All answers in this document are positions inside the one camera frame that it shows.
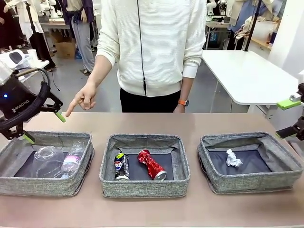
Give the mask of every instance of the black pants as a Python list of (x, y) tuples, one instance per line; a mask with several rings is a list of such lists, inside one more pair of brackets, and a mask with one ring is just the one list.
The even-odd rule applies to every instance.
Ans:
[[(238, 40), (236, 50), (242, 50), (244, 40), (245, 40), (244, 37)], [(234, 38), (234, 32), (231, 30), (227, 50), (234, 50), (235, 41), (236, 41), (236, 39)]]
[[(38, 51), (38, 43), (37, 43), (36, 40), (39, 42), (41, 53), (39, 53), (39, 51)], [(44, 37), (43, 37), (42, 33), (37, 32), (37, 33), (33, 34), (29, 38), (29, 41), (30, 41), (30, 44), (31, 44), (32, 48), (37, 51), (38, 58), (41, 59), (43, 57), (45, 60), (49, 61), (49, 64), (46, 66), (46, 68), (53, 68), (53, 67), (56, 66), (55, 63), (53, 62), (51, 56), (49, 55), (49, 52), (48, 52), (48, 49), (47, 49), (48, 47), (46, 45), (46, 42), (44, 40)]]
[(178, 91), (167, 96), (146, 97), (120, 89), (120, 102), (123, 113), (173, 113), (180, 95)]

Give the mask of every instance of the pink label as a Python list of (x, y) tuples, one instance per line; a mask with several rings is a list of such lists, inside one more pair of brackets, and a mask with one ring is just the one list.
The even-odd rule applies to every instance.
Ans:
[(69, 163), (69, 162), (79, 164), (79, 163), (80, 163), (80, 157), (78, 157), (78, 156), (76, 156), (76, 155), (68, 155), (68, 156), (65, 158), (64, 163)]

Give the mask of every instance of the white cup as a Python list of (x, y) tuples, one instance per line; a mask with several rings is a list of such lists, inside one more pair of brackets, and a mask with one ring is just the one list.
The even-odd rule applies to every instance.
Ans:
[(38, 57), (37, 57), (37, 52), (35, 49), (28, 50), (28, 54), (32, 58), (33, 64), (36, 64), (39, 61)]

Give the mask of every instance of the white pillar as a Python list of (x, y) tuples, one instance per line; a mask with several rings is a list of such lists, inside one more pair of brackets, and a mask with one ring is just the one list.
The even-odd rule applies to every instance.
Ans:
[[(268, 60), (296, 78), (304, 70), (304, 0), (287, 1)], [(272, 124), (277, 130), (288, 127), (301, 114), (302, 107), (279, 110)]]

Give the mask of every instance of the smartwatch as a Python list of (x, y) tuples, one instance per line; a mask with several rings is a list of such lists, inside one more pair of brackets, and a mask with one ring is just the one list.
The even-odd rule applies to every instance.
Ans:
[(179, 100), (179, 104), (187, 107), (189, 105), (189, 100), (183, 101), (183, 100)]

